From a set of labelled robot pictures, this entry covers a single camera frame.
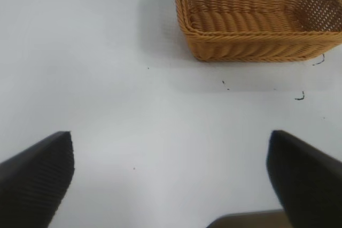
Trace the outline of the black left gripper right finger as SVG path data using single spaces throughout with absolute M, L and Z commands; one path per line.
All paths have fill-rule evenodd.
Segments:
M 271 133 L 266 167 L 293 227 L 341 227 L 341 162 L 283 130 Z

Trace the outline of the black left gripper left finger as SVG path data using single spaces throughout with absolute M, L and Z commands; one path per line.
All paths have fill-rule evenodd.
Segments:
M 1 163 L 1 227 L 48 227 L 74 175 L 71 133 L 58 131 Z

